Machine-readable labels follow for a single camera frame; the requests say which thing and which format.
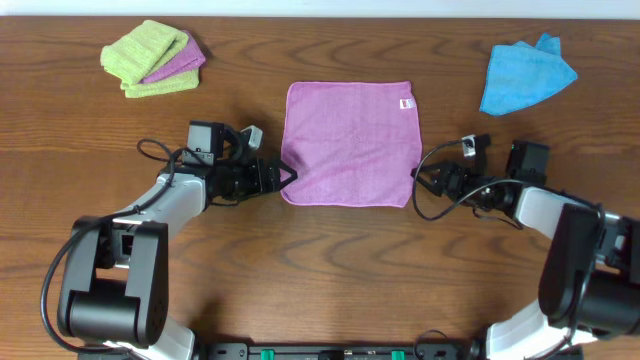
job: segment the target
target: robotic arm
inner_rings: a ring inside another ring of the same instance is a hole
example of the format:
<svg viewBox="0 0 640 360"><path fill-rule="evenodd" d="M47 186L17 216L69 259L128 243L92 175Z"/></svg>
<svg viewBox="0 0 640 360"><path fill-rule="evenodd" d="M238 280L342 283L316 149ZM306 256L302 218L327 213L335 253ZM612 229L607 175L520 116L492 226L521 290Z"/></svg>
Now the robotic arm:
<svg viewBox="0 0 640 360"><path fill-rule="evenodd" d="M73 233L85 233L67 257L58 329L65 336L118 349L111 354L81 353L79 358L544 359L556 348L640 334L640 223L545 188L549 149L542 145L514 142L507 176L484 176L485 148L490 145L485 135L461 141L465 157L475 162L473 168L445 161L416 169L418 174L432 174L431 181L414 173L417 181L437 196L447 195L474 210L499 210L518 226L534 228L553 239L539 299L510 320L491 326L483 349L467 354L459 343L449 340L413 348L264 347L198 341L191 330L167 317L168 241L210 205L234 205L278 191L297 178L279 159L266 163L255 157L261 137L255 127L236 133L223 124L193 121L188 137L191 150L182 154L182 164L174 171L168 164L156 184L125 208L129 215L114 217L89 231L87 226L95 223L95 218L76 221ZM231 144L231 151L222 158L225 141ZM281 179L281 171L289 177ZM151 206L138 208L159 193L162 196ZM216 202L219 198L227 203ZM619 274L595 270L595 261L617 269ZM114 266L129 269L127 281L97 277L96 269Z"/></svg>

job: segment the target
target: white wall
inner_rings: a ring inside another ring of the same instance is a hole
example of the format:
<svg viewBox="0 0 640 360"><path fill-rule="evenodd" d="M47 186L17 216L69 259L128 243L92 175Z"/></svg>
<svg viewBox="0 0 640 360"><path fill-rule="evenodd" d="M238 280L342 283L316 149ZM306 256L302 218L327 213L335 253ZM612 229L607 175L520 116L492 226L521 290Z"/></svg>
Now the white wall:
<svg viewBox="0 0 640 360"><path fill-rule="evenodd" d="M0 0L0 15L640 19L640 0Z"/></svg>

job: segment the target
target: pink cloth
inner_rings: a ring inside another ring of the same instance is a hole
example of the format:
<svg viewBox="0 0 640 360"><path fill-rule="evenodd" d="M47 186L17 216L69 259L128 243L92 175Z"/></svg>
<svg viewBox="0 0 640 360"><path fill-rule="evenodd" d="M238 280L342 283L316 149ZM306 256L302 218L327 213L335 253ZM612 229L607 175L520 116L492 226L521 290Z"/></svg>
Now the pink cloth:
<svg viewBox="0 0 640 360"><path fill-rule="evenodd" d="M156 81L164 80L168 77L181 74L185 71L194 70L204 64L204 54L198 47L198 43L193 40L191 34L182 30L183 33L189 35L187 45L176 56L174 56L169 62L164 64L153 74L145 77L140 81L140 84L149 84Z"/></svg>
<svg viewBox="0 0 640 360"><path fill-rule="evenodd" d="M281 193L291 204L404 207L421 152L408 81L289 88L281 156L298 180Z"/></svg>

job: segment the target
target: white tag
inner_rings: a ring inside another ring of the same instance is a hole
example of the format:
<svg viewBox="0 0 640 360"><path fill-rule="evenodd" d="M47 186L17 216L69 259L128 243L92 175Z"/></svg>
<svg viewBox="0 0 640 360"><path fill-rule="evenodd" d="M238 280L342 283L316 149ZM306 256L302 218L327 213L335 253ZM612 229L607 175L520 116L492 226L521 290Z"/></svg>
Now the white tag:
<svg viewBox="0 0 640 360"><path fill-rule="evenodd" d="M412 99L400 99L400 109L412 109L415 106Z"/></svg>

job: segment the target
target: green strip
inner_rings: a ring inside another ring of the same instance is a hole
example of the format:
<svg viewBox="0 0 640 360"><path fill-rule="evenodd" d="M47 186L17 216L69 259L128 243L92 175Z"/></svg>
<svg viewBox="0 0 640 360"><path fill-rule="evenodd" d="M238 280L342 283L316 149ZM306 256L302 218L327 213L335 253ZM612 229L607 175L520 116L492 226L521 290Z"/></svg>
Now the green strip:
<svg viewBox="0 0 640 360"><path fill-rule="evenodd" d="M404 360L404 351L392 351L391 360Z"/></svg>
<svg viewBox="0 0 640 360"><path fill-rule="evenodd" d="M260 354L260 360L275 360L275 358L276 352L273 350L262 350L262 353Z"/></svg>

